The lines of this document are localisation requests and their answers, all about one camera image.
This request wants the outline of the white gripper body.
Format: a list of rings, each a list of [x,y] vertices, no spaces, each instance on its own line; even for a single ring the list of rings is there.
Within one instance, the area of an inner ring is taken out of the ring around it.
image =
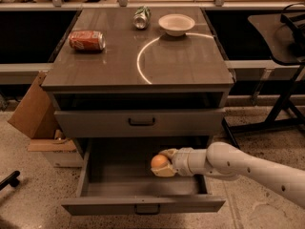
[[[179,149],[172,158],[173,168],[176,172],[183,177],[192,177],[193,173],[189,168],[189,154],[192,148]]]

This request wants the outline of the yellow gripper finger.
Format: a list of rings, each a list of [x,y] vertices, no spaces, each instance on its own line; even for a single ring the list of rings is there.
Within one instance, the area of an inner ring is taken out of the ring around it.
[[[160,151],[159,154],[165,156],[168,160],[172,160],[177,152],[178,152],[177,149],[166,149]]]
[[[174,177],[176,174],[176,170],[171,164],[167,164],[163,167],[153,167],[152,172],[157,177]]]

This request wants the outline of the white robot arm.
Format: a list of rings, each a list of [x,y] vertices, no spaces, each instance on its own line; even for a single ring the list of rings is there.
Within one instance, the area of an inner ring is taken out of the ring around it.
[[[151,170],[157,177],[203,175],[236,179],[244,176],[305,207],[305,171],[250,156],[224,142],[214,142],[206,149],[163,150],[152,158]]]

